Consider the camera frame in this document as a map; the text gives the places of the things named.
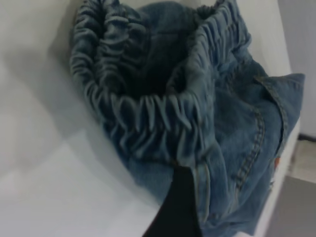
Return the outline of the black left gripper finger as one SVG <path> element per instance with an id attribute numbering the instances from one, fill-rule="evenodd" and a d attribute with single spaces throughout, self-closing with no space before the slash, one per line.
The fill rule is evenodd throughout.
<path id="1" fill-rule="evenodd" d="M 167 197 L 143 236 L 202 236 L 198 223 L 194 190 L 191 170 L 186 167 L 176 167 Z"/>

